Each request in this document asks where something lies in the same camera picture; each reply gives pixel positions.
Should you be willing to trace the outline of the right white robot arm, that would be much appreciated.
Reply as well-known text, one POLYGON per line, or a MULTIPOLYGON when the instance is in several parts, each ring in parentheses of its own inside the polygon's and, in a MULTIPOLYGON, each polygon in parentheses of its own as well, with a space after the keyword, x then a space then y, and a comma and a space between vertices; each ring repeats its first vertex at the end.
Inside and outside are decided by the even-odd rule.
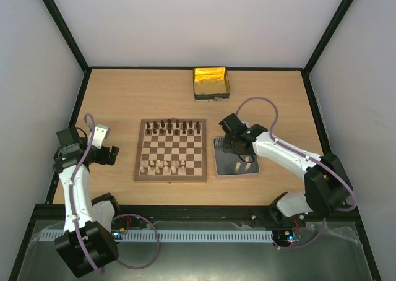
POLYGON ((352 186, 340 159, 318 155, 291 145, 260 124, 251 127, 232 113, 219 122, 225 133, 223 151, 234 155, 264 157, 301 178, 304 191, 284 192, 269 205, 271 222, 284 226, 295 215, 315 213, 328 217, 335 211, 348 212, 342 204, 352 196, 352 186))

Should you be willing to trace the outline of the gold tin box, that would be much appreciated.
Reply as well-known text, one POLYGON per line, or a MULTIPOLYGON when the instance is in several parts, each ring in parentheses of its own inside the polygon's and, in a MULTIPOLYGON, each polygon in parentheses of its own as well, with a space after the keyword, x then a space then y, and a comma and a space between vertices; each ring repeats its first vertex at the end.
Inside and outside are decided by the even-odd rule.
POLYGON ((230 83, 226 67, 197 67, 193 70, 193 92, 196 102, 226 101, 230 83))

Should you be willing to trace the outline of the wooden chess board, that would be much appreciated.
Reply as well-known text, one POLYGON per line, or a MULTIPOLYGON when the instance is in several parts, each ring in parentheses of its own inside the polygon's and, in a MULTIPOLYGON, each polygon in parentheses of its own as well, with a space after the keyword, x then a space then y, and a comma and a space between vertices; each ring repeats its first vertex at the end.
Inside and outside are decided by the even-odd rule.
POLYGON ((199 118, 142 119, 134 169, 135 182, 206 182, 206 120, 199 118), (186 161, 186 173, 180 161, 186 161))

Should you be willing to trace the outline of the silver metal tray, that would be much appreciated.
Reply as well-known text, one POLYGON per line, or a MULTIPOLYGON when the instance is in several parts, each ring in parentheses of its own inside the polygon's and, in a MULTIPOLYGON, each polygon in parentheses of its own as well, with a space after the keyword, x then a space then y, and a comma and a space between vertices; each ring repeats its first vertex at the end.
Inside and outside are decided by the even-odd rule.
POLYGON ((251 155, 235 155, 223 151, 224 137, 213 139, 217 175, 221 178, 253 175, 260 172, 258 160, 251 155))

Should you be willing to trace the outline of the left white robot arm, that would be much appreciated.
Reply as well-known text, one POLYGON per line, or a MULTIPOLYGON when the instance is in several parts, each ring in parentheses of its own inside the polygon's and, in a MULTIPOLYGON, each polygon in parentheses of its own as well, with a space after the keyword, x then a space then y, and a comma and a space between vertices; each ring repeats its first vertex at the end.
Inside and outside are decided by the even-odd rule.
POLYGON ((56 238, 55 248, 76 277, 103 270, 117 260, 117 244, 111 234, 118 203, 110 193, 90 197, 90 170, 93 163, 114 165, 118 147, 105 147, 110 130, 96 125, 90 134, 79 136, 72 127, 57 133, 59 149, 53 170, 64 191, 65 222, 63 234, 56 238))

